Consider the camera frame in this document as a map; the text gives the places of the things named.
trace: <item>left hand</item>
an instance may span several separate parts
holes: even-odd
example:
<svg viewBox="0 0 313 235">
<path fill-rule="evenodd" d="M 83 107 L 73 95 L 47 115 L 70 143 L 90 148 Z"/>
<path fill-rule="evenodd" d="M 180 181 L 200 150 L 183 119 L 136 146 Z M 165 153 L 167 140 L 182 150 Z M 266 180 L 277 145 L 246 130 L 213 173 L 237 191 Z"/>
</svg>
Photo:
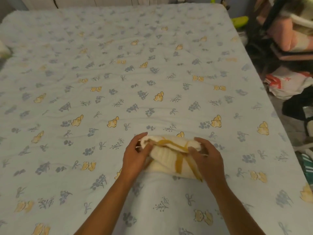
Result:
<svg viewBox="0 0 313 235">
<path fill-rule="evenodd" d="M 136 151 L 138 141 L 147 134 L 148 133 L 145 132 L 136 135 L 126 147 L 124 152 L 123 166 L 119 177 L 123 178 L 127 182 L 130 182 L 131 184 L 136 180 L 140 172 L 143 170 L 146 159 L 153 147 L 153 145 L 147 144 L 140 152 Z"/>
</svg>

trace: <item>hand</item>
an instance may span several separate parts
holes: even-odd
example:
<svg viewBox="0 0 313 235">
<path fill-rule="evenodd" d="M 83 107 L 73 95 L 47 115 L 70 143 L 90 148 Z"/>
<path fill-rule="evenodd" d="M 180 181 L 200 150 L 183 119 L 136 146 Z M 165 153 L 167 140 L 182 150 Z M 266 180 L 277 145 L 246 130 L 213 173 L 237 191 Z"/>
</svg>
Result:
<svg viewBox="0 0 313 235">
<path fill-rule="evenodd" d="M 123 166 L 119 177 L 125 179 L 131 184 L 136 180 L 140 172 L 143 170 L 147 156 L 150 154 L 153 147 L 151 144 L 147 144 L 140 152 L 136 151 L 138 141 L 147 134 L 148 133 L 145 132 L 136 135 L 126 147 L 124 152 Z"/>
<path fill-rule="evenodd" d="M 216 191 L 218 188 L 227 186 L 223 158 L 220 152 L 208 140 L 197 137 L 194 139 L 205 146 L 209 152 L 209 155 L 204 156 L 193 147 L 189 147 L 188 151 L 194 158 L 198 166 L 198 170 L 200 171 L 210 190 L 212 193 L 214 193 L 214 191 Z"/>
</svg>

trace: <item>right hand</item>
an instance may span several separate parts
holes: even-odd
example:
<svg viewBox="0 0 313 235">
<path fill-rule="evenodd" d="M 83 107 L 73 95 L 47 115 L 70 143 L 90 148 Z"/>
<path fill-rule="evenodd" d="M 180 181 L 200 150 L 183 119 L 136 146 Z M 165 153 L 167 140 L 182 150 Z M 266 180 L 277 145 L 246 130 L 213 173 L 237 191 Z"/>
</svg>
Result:
<svg viewBox="0 0 313 235">
<path fill-rule="evenodd" d="M 205 146 L 209 152 L 209 156 L 205 157 L 193 147 L 188 148 L 210 190 L 213 192 L 227 186 L 220 152 L 206 139 L 195 137 L 194 140 Z"/>
</svg>

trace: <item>forearm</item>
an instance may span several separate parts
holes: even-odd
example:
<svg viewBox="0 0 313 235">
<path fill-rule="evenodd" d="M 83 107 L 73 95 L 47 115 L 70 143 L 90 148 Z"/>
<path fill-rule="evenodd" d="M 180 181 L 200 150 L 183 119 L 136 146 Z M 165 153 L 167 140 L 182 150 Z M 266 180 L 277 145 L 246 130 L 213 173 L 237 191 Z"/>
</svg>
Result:
<svg viewBox="0 0 313 235">
<path fill-rule="evenodd" d="M 74 235 L 110 235 L 132 183 L 119 177 Z"/>
<path fill-rule="evenodd" d="M 265 235 L 227 185 L 212 193 L 231 235 Z"/>
</svg>

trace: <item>mattress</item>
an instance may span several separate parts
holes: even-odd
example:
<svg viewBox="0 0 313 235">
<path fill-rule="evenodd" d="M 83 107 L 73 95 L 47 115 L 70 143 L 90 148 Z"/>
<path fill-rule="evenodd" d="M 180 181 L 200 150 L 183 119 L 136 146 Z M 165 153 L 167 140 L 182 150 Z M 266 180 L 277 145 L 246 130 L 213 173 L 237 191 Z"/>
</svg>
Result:
<svg viewBox="0 0 313 235">
<path fill-rule="evenodd" d="M 0 71 L 1 234 L 73 234 L 145 131 L 210 140 L 266 234 L 313 234 L 306 179 L 222 5 L 16 11 L 0 33 L 14 52 Z M 204 183 L 157 172 L 114 233 L 229 234 Z"/>
</svg>

